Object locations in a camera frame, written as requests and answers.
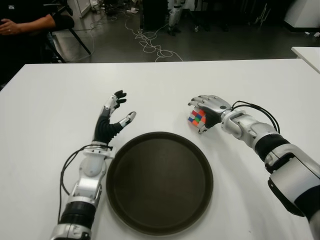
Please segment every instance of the gray floor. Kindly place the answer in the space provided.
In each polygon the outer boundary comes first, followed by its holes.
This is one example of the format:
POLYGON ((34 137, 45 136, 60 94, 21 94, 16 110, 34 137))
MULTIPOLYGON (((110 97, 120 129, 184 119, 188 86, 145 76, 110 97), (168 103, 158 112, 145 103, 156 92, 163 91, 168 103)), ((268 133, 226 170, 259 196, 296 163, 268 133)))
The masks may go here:
MULTIPOLYGON (((75 19, 75 30, 83 42, 94 53, 88 54, 68 32, 57 32, 55 45, 68 62, 78 63, 139 63, 154 62, 156 53, 145 53, 139 39, 127 26, 137 32, 140 26, 138 15, 120 13, 116 17, 89 12, 82 19, 75 19)), ((231 25, 229 32, 222 32, 214 24, 209 32, 201 29, 194 32, 194 25, 188 18, 180 23, 182 33, 176 37, 167 34, 165 29, 158 32, 153 45, 176 52, 184 61, 288 59, 296 58, 291 47, 319 47, 320 38, 294 33, 282 26, 261 28, 249 25, 231 25)), ((174 55, 161 58, 158 62, 174 62, 180 59, 174 55)))

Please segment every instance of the colorful cube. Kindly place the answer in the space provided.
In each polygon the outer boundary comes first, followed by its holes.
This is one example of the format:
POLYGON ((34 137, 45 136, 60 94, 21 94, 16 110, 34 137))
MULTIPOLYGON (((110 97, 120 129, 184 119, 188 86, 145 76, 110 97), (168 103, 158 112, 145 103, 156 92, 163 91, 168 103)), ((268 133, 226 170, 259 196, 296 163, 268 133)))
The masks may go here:
POLYGON ((206 123, 206 114, 200 108, 195 107, 191 112, 188 121, 195 125, 197 128, 201 129, 206 123))

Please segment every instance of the dark brown tray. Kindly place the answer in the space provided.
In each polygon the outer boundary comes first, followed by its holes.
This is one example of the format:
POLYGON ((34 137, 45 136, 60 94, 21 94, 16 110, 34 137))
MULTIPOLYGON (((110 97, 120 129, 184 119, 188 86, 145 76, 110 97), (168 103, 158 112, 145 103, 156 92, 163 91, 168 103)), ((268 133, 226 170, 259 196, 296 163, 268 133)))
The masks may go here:
POLYGON ((131 228, 148 235, 178 233, 207 209, 213 174, 205 155, 189 140, 151 132, 125 144, 106 178, 109 202, 131 228))

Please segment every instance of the white wall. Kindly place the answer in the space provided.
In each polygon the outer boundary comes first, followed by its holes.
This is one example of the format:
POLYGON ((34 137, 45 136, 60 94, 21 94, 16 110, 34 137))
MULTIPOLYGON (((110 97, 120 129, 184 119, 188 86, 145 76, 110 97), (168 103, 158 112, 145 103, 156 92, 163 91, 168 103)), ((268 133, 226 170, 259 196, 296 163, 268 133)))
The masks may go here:
POLYGON ((318 28, 320 0, 296 0, 284 20, 294 28, 318 28))

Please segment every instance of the robot leg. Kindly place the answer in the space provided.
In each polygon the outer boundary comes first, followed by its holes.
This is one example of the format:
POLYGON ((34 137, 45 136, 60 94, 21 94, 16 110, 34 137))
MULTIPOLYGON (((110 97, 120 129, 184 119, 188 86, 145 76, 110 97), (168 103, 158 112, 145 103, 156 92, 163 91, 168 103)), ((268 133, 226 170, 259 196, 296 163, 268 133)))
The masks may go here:
POLYGON ((182 13, 182 0, 174 0, 174 7, 169 13, 169 29, 168 33, 175 36, 174 27, 179 22, 182 13))

